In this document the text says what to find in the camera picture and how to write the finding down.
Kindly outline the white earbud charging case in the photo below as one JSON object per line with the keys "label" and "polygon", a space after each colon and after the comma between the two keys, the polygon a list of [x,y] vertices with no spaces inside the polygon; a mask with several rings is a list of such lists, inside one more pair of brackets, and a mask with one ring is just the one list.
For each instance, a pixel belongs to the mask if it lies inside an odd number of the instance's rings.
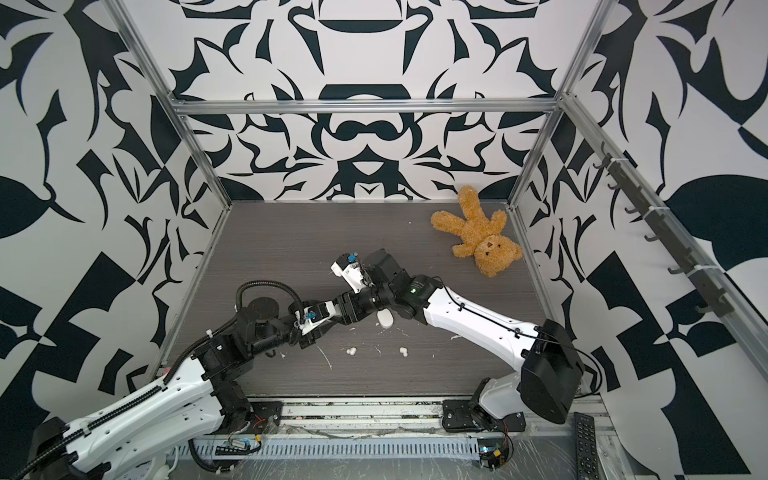
{"label": "white earbud charging case", "polygon": [[394,325],[394,315],[389,309],[383,309],[377,312],[378,324],[381,328],[388,330]]}

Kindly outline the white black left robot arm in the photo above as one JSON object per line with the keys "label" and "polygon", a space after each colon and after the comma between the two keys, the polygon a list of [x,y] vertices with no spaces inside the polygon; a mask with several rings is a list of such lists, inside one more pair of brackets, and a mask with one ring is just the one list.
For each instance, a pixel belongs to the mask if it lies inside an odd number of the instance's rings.
{"label": "white black left robot arm", "polygon": [[236,290],[234,316],[161,377],[95,413],[37,427],[14,476],[117,479],[182,443],[238,432],[254,416],[237,382],[254,359],[284,344],[307,347],[345,314],[341,299],[311,303],[282,282],[246,282]]}

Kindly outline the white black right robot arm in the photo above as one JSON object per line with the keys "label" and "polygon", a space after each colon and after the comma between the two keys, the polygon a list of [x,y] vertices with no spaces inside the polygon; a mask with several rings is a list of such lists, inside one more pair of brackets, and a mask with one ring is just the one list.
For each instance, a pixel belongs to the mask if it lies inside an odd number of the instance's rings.
{"label": "white black right robot arm", "polygon": [[371,314],[380,324],[395,316],[452,332],[508,364],[512,372],[484,379],[467,403],[473,429],[495,430],[510,416],[531,411],[554,424],[566,422],[582,383],[581,353],[558,323],[541,325],[494,312],[454,292],[442,280],[411,276],[380,249],[360,259],[343,254],[332,264],[349,291],[305,310],[303,338],[331,324],[357,323]]}

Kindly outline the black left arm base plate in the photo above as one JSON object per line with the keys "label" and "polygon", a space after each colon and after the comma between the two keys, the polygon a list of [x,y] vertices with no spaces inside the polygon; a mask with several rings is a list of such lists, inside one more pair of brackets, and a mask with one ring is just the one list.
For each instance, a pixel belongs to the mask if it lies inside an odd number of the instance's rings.
{"label": "black left arm base plate", "polygon": [[250,400],[251,411],[248,416],[253,431],[264,430],[268,425],[279,426],[282,422],[284,403],[279,400]]}

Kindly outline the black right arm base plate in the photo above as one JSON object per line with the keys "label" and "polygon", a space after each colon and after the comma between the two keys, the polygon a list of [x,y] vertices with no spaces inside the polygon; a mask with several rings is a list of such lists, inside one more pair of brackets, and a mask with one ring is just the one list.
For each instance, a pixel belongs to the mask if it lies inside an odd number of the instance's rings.
{"label": "black right arm base plate", "polygon": [[471,400],[444,400],[441,425],[449,433],[520,433],[527,428],[522,412],[512,413],[504,419],[496,419]]}

